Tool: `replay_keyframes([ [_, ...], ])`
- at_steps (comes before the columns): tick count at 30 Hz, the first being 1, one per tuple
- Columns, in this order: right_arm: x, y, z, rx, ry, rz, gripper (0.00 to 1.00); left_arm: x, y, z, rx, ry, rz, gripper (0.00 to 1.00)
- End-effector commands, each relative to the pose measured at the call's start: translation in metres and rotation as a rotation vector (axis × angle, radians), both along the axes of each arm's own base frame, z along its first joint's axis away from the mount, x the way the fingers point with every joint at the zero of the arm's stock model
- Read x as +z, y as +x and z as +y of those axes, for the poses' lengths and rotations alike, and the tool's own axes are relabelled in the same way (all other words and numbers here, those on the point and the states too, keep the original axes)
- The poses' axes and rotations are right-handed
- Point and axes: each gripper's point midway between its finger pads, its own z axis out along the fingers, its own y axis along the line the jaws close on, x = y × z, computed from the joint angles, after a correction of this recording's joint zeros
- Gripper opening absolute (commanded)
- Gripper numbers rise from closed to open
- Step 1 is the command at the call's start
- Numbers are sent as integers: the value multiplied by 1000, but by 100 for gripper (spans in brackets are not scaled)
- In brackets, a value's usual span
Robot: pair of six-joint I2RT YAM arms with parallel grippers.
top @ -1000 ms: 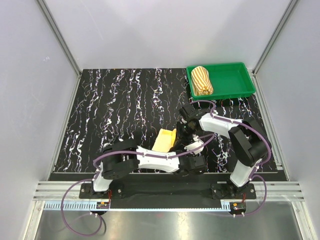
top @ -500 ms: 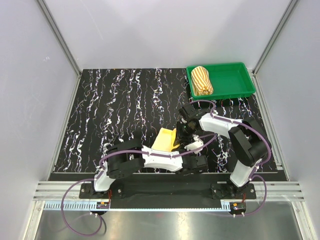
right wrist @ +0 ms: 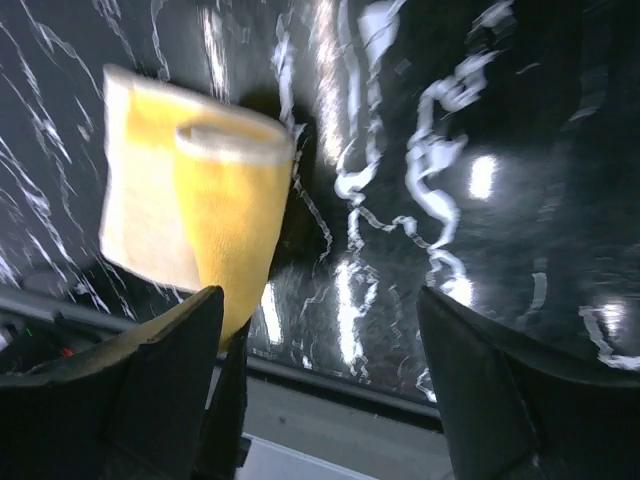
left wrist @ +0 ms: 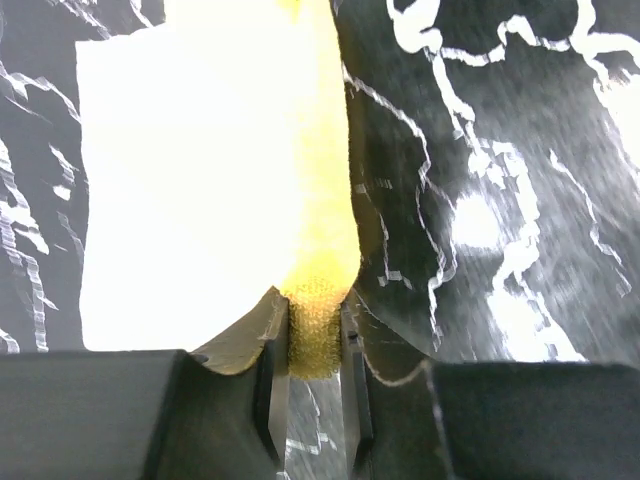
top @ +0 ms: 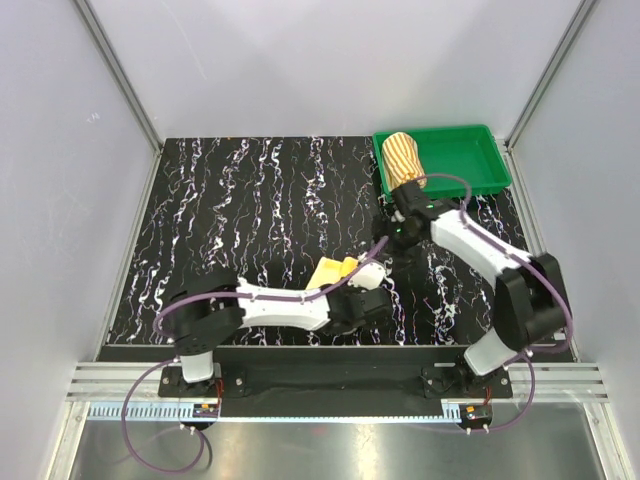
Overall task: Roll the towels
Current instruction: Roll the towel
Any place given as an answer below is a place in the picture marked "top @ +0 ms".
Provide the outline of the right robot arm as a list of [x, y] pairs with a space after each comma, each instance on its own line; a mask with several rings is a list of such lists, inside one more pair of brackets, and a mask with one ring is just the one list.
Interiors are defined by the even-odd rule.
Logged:
[[453, 208], [430, 199], [417, 180], [395, 188], [391, 196], [394, 215], [377, 219], [373, 232], [376, 239], [388, 238], [392, 256], [428, 240], [466, 262], [493, 288], [491, 328], [445, 374], [452, 388], [476, 396], [536, 342], [561, 329], [571, 332], [572, 314], [554, 256], [514, 248], [474, 222], [464, 205]]

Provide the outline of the yellow chick towel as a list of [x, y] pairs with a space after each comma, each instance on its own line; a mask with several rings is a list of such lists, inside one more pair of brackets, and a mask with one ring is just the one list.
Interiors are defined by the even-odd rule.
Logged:
[[345, 257], [343, 260], [334, 260], [322, 257], [316, 266], [305, 289], [318, 289], [324, 285], [338, 282], [348, 276], [357, 268], [359, 261], [353, 257]]

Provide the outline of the orange striped towel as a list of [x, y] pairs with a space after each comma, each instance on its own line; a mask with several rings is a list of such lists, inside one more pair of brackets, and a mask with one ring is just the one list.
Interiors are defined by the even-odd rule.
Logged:
[[390, 135], [381, 147], [384, 174], [390, 191], [417, 180], [424, 189], [426, 174], [419, 158], [417, 142], [405, 132]]

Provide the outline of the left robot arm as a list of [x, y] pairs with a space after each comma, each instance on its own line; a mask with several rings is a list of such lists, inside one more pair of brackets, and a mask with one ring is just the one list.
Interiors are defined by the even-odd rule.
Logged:
[[186, 289], [154, 321], [157, 332], [173, 341], [181, 384], [196, 396], [215, 386], [214, 351], [236, 331], [295, 328], [326, 335], [376, 329], [393, 313], [389, 292], [348, 280], [310, 290], [259, 287], [238, 279]]

